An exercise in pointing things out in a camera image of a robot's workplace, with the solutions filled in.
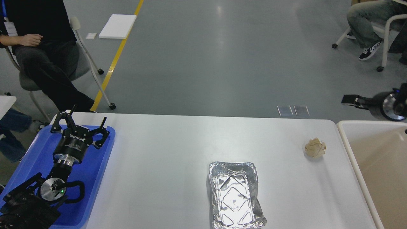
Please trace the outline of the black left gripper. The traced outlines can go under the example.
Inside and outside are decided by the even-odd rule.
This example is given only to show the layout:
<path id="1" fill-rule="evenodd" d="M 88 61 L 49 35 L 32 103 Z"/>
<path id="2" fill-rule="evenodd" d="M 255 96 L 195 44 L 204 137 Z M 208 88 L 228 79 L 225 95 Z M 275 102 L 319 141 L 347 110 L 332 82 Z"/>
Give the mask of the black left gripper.
<path id="1" fill-rule="evenodd" d="M 72 118 L 72 114 L 77 108 L 74 104 L 70 112 L 59 112 L 52 124 L 51 133 L 61 132 L 62 138 L 53 152 L 55 163 L 60 163 L 61 160 L 67 159 L 69 165 L 81 164 L 86 154 L 88 147 L 92 144 L 96 149 L 100 149 L 106 142 L 110 132 L 104 127 L 107 117 L 105 116 L 100 126 L 96 129 L 88 129 L 84 126 L 77 126 Z M 64 119 L 67 128 L 62 130 L 60 120 Z M 93 136 L 102 134 L 102 139 L 94 141 Z"/>

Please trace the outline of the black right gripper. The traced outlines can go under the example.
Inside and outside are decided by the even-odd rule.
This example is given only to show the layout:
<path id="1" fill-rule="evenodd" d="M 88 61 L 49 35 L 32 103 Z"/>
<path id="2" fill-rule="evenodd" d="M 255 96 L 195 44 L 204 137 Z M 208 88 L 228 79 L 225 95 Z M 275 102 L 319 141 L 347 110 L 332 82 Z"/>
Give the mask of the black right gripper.
<path id="1" fill-rule="evenodd" d="M 396 101 L 394 94 L 394 92 L 382 92 L 376 94 L 372 99 L 356 94 L 345 94 L 342 97 L 341 104 L 369 110 L 371 115 L 377 119 L 401 121 L 402 117 L 394 112 L 394 103 Z"/>

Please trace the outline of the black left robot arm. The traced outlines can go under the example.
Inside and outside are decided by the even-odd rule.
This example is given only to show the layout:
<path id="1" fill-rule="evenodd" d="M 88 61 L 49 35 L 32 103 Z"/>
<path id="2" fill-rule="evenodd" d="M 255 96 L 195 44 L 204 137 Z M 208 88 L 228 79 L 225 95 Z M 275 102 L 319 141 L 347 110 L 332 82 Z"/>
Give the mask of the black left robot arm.
<path id="1" fill-rule="evenodd" d="M 100 149 L 110 132 L 105 128 L 106 117 L 96 129 L 76 124 L 72 118 L 76 105 L 70 111 L 56 115 L 52 134 L 61 134 L 53 152 L 53 167 L 46 178 L 33 175 L 3 197 L 1 207 L 2 229 L 48 229 L 61 216 L 58 208 L 74 204 L 85 197 L 83 181 L 68 181 L 74 165 L 81 164 L 87 149 Z"/>

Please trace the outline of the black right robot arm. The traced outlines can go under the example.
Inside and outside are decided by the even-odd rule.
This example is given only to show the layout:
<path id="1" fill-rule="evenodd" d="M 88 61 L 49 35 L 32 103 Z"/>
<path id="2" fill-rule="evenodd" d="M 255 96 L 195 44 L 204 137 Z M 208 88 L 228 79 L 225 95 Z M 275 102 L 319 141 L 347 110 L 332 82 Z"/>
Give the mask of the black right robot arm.
<path id="1" fill-rule="evenodd" d="M 341 104 L 352 106 L 359 110 L 367 110 L 379 121 L 405 121 L 407 116 L 407 86 L 406 82 L 390 91 L 379 92 L 372 97 L 357 94 L 345 94 Z"/>

